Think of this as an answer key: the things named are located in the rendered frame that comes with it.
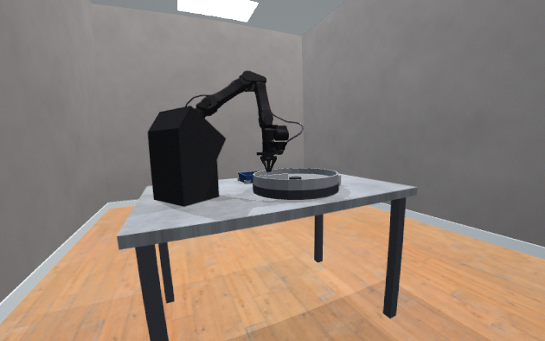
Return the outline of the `blue open crate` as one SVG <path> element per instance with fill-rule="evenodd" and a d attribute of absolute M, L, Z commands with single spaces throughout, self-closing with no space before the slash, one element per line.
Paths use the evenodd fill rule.
<path fill-rule="evenodd" d="M 251 183 L 253 183 L 253 174 L 258 171 L 250 171 L 250 172 L 241 172 L 239 174 L 239 179 L 241 182 L 244 183 L 244 180 L 248 181 L 251 180 Z"/>

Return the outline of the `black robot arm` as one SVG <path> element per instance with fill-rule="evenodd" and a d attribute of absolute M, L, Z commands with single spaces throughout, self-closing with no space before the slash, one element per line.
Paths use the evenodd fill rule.
<path fill-rule="evenodd" d="M 254 88 L 255 84 L 255 88 Z M 255 91 L 254 91 L 255 90 Z M 205 118 L 217 112 L 224 103 L 243 92 L 255 92 L 259 109 L 259 124 L 262 130 L 263 152 L 275 152 L 282 155 L 285 142 L 271 142 L 288 140 L 289 132 L 286 125 L 273 125 L 273 113 L 266 94 L 266 77 L 251 71 L 245 71 L 235 82 L 220 92 L 208 95 L 196 104 L 196 110 Z M 218 106 L 218 108 L 217 108 Z M 271 144 L 272 143 L 272 144 Z"/>

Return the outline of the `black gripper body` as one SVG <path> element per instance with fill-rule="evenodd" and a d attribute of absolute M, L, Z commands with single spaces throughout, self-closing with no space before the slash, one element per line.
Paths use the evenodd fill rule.
<path fill-rule="evenodd" d="M 270 141 L 262 141 L 262 149 L 263 149 L 263 142 L 270 142 Z M 262 153 L 262 155 L 260 153 Z M 262 156 L 261 158 L 276 158 L 277 156 L 274 156 L 274 155 L 278 155 L 278 154 L 276 154 L 275 152 L 257 152 L 257 155 L 261 155 Z"/>

